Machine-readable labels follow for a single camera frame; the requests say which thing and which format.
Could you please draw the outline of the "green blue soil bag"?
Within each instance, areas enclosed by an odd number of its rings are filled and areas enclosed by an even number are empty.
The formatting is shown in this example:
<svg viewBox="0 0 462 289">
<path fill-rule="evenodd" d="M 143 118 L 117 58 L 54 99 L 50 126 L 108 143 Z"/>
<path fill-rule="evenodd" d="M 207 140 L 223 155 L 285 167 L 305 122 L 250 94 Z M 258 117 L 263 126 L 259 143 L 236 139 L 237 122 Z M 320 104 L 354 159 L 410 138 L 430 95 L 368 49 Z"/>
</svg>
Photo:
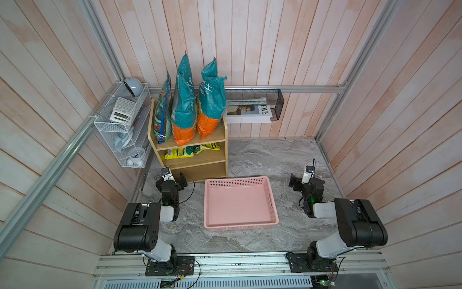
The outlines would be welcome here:
<svg viewBox="0 0 462 289">
<path fill-rule="evenodd" d="M 158 144 L 165 143 L 172 136 L 172 87 L 168 72 L 155 106 L 154 134 Z"/>
</svg>

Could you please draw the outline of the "teal orange fertilizer bag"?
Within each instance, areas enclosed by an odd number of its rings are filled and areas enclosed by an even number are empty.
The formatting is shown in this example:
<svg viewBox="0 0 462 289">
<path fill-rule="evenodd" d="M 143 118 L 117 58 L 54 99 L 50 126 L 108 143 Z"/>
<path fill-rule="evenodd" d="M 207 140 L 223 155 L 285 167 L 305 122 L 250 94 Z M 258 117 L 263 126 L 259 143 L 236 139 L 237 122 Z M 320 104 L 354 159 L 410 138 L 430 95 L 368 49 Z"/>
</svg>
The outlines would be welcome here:
<svg viewBox="0 0 462 289">
<path fill-rule="evenodd" d="M 197 121 L 197 101 L 189 57 L 184 54 L 177 69 L 172 107 L 172 130 L 178 146 L 192 141 Z"/>
<path fill-rule="evenodd" d="M 200 138 L 212 134 L 225 114 L 227 107 L 225 81 L 218 75 L 217 60 L 214 57 L 201 72 L 203 81 L 199 85 L 199 112 L 197 132 Z"/>
</svg>

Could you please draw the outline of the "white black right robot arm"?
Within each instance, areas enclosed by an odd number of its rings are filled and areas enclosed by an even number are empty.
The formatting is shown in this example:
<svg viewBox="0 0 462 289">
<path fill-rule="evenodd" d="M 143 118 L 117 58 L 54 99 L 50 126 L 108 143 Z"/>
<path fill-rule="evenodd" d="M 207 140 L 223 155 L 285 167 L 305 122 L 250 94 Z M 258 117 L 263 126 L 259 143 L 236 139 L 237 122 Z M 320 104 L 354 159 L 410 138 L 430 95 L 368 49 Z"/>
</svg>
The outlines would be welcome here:
<svg viewBox="0 0 462 289">
<path fill-rule="evenodd" d="M 302 193 L 302 209 L 309 218 L 335 219 L 338 226 L 332 235 L 312 242 L 305 254 L 286 253 L 292 273 L 338 269 L 335 264 L 338 256 L 387 243 L 385 226 L 370 201 L 336 198 L 324 202 L 324 181 L 307 172 L 301 178 L 292 174 L 289 187 Z"/>
</svg>

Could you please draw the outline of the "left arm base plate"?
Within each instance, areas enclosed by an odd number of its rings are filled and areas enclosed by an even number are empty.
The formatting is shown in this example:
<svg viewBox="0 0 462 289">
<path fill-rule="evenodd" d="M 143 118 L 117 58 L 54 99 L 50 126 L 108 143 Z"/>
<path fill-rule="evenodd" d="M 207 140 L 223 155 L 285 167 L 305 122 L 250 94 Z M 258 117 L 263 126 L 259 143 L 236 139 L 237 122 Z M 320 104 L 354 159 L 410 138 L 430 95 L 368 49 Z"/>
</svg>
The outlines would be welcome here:
<svg viewBox="0 0 462 289">
<path fill-rule="evenodd" d="M 146 276 L 188 276 L 194 274 L 194 256 L 173 256 L 170 261 L 160 263 L 149 260 Z"/>
</svg>

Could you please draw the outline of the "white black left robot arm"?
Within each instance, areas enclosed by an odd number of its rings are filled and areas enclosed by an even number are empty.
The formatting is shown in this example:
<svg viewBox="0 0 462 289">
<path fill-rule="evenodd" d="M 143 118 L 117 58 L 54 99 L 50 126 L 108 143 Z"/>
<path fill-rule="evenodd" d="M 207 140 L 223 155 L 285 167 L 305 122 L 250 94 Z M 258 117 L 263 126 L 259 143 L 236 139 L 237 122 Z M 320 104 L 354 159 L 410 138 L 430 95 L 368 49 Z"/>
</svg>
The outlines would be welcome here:
<svg viewBox="0 0 462 289">
<path fill-rule="evenodd" d="M 132 202 L 127 204 L 122 219 L 115 232 L 115 250 L 127 253 L 141 253 L 150 261 L 176 265 L 176 249 L 161 240 L 160 225 L 174 222 L 180 213 L 179 192 L 188 186 L 185 175 L 174 179 L 169 168 L 162 169 L 162 178 L 156 182 L 162 194 L 159 202 L 148 204 Z"/>
</svg>

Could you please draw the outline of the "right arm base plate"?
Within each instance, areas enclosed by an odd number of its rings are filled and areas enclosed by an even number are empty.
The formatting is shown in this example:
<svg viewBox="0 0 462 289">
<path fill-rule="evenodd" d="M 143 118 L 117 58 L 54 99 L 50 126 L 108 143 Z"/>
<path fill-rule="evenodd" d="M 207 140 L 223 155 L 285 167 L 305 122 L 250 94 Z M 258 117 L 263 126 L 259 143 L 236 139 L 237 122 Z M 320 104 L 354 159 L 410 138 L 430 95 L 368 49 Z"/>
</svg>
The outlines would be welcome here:
<svg viewBox="0 0 462 289">
<path fill-rule="evenodd" d="M 317 253 L 296 254 L 286 253 L 292 273 L 337 272 L 335 259 L 321 258 Z"/>
</svg>

